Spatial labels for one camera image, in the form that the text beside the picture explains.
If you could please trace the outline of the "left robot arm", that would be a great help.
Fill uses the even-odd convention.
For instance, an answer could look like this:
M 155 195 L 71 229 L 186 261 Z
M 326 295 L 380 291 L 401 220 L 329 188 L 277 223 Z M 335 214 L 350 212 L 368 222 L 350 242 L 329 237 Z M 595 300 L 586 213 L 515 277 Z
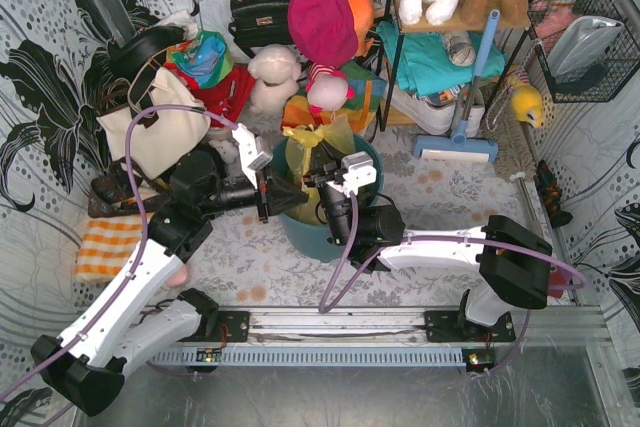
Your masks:
M 223 339 L 218 303 L 195 288 L 181 292 L 152 319 L 133 321 L 206 240 L 215 217 L 255 207 L 266 221 L 307 200 L 298 185 L 270 167 L 251 182 L 228 177 L 211 149 L 183 156 L 170 177 L 169 199 L 148 217 L 148 233 L 121 271 L 72 325 L 33 344 L 31 355 L 45 383 L 95 416 L 135 370 L 169 345 L 195 334 Z

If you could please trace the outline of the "teal trash bin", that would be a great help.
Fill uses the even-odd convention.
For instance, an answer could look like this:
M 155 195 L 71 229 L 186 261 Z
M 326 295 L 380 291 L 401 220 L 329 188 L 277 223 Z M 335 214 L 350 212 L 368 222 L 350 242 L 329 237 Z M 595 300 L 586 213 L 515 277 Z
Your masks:
M 374 205 L 376 202 L 374 195 L 382 190 L 384 184 L 383 162 L 375 148 L 364 137 L 355 134 L 354 143 L 357 151 L 365 151 L 370 155 L 375 167 L 379 170 L 376 182 L 364 187 L 358 193 L 360 207 Z M 284 139 L 274 148 L 271 167 L 280 175 L 288 177 L 286 144 L 287 139 Z M 279 215 L 279 219 L 290 243 L 304 256 L 321 262 L 331 262 L 342 255 L 343 248 L 329 242 L 330 230 L 327 225 L 305 224 L 291 218 L 287 213 Z

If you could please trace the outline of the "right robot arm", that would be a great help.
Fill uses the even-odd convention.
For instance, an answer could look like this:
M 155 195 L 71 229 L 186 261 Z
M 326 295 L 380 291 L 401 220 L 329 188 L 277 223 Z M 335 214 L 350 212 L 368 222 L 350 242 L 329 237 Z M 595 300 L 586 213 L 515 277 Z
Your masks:
M 551 246 L 502 215 L 491 216 L 484 227 L 457 232 L 410 230 L 393 201 L 359 202 L 358 193 L 371 186 L 378 173 L 364 151 L 344 154 L 326 141 L 311 150 L 303 182 L 317 189 L 330 241 L 342 246 L 344 260 L 358 272 L 409 267 L 474 272 L 481 282 L 463 293 L 458 309 L 426 314 L 428 340 L 513 341 L 510 310 L 547 305 Z

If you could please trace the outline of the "yellow trash bag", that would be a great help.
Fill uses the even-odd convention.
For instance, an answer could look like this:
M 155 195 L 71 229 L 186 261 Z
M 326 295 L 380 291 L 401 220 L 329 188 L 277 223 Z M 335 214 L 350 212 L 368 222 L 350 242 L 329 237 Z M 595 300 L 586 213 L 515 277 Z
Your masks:
M 303 178 L 312 170 L 319 168 L 327 160 L 322 148 L 328 145 L 338 151 L 338 154 L 329 154 L 329 158 L 339 158 L 355 152 L 353 131 L 345 115 L 336 117 L 330 124 L 317 127 L 296 126 L 285 127 L 283 134 L 287 138 L 285 147 L 285 160 L 293 181 L 298 184 L 304 193 L 309 195 L 304 205 L 294 207 L 287 214 L 294 220 L 309 225 L 320 225 L 326 220 L 326 216 L 316 215 L 316 206 L 320 202 L 318 189 L 308 187 Z

